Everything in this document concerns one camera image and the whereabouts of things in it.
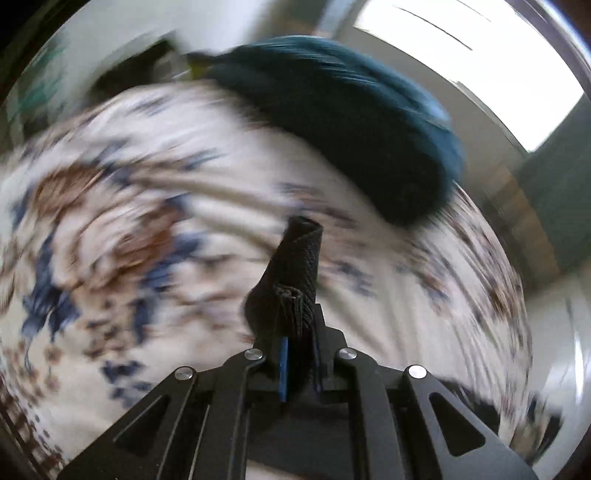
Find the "dark green cloth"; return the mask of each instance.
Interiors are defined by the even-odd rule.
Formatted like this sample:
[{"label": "dark green cloth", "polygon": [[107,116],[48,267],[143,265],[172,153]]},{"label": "dark green cloth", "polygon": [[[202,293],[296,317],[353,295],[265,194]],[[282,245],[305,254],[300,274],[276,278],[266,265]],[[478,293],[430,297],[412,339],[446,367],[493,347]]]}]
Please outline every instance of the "dark green cloth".
[{"label": "dark green cloth", "polygon": [[434,212],[459,180],[462,149],[438,101],[337,42],[292,36],[240,46],[208,76],[316,147],[389,222]]}]

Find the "white wall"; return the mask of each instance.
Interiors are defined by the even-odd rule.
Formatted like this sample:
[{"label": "white wall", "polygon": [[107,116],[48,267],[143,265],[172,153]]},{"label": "white wall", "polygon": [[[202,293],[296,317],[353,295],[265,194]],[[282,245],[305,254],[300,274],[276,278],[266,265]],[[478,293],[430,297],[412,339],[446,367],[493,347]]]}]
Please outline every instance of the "white wall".
[{"label": "white wall", "polygon": [[524,156],[507,139],[503,129],[439,74],[403,51],[353,26],[345,27],[337,39],[416,81],[447,109],[466,153],[463,186],[474,201],[482,198],[483,187],[497,167],[503,165],[513,171],[523,165]]},{"label": "white wall", "polygon": [[60,35],[63,89],[78,97],[99,66],[118,61],[117,51],[134,41],[138,53],[159,36],[175,31],[188,50],[214,52],[260,39],[278,21],[287,0],[90,0],[69,19]]},{"label": "white wall", "polygon": [[564,417],[554,443],[534,465],[540,480],[554,478],[591,424],[589,300],[591,264],[526,301],[534,347],[530,388],[546,396]]}]

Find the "window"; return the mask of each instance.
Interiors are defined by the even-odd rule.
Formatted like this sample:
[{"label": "window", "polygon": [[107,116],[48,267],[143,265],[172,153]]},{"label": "window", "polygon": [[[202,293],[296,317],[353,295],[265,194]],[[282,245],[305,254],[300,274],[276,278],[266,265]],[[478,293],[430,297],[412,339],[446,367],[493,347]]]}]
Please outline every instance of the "window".
[{"label": "window", "polygon": [[558,53],[504,0],[368,0],[355,27],[465,85],[528,151],[583,94]]}]

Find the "bed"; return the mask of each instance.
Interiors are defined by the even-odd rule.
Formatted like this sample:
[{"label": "bed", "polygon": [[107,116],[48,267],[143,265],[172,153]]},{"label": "bed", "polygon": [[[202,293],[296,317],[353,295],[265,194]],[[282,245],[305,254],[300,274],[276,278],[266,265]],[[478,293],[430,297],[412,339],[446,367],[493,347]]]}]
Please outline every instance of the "bed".
[{"label": "bed", "polygon": [[329,326],[380,364],[464,385],[495,407],[505,443],[526,458],[539,448],[521,282],[459,186],[437,213],[393,226],[211,80],[128,90],[1,168],[0,414],[42,477],[176,367],[217,367],[252,344],[242,301],[294,214],[324,226]]}]

